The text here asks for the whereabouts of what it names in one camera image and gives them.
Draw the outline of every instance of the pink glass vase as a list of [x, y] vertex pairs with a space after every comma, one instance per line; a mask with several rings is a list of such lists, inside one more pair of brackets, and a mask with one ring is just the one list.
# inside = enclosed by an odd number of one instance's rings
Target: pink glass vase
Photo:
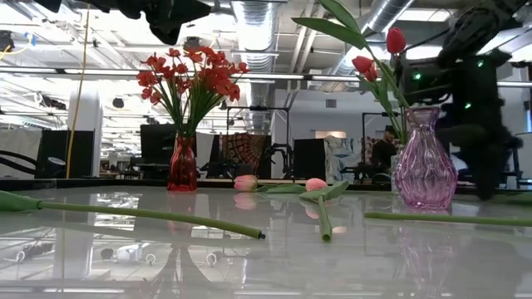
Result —
[[174, 154], [170, 160], [170, 172], [166, 183], [168, 191], [194, 191], [198, 188], [193, 144], [194, 138], [175, 138]]
[[434, 124], [440, 108], [411, 108], [406, 118], [410, 139], [394, 173], [397, 191], [415, 208], [447, 208], [456, 189], [456, 169], [440, 141]]

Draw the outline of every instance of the person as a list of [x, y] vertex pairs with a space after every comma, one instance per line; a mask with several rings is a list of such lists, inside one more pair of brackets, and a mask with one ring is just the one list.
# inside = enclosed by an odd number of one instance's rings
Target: person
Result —
[[392, 166], [392, 156], [397, 154], [396, 146], [393, 144], [395, 130], [393, 126], [387, 125], [384, 136], [373, 145], [372, 164], [380, 171], [389, 174]]

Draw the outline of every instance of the red vase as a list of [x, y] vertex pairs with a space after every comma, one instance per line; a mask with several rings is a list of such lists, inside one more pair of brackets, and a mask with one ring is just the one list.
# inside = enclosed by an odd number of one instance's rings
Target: red vase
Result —
[[194, 138], [175, 138], [174, 154], [170, 161], [170, 172], [166, 189], [168, 191], [194, 191], [196, 180], [196, 157], [192, 151]]

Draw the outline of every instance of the glossy table surface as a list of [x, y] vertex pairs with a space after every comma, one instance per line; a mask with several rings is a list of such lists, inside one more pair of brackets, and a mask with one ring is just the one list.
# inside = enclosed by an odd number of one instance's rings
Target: glossy table surface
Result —
[[[254, 240], [186, 223], [42, 210], [0, 217], [0, 298], [532, 298], [529, 228], [364, 219], [405, 212], [390, 193], [167, 193], [101, 187], [19, 192], [58, 203], [148, 208], [260, 228]], [[527, 208], [457, 196], [456, 215], [529, 218]]]

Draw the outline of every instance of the purple vase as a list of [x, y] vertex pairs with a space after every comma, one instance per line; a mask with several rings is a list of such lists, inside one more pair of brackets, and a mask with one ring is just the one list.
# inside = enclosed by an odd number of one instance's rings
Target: purple vase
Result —
[[406, 118], [410, 139], [394, 173], [397, 191], [415, 208], [447, 208], [456, 189], [456, 169], [436, 138], [440, 108], [411, 108]]

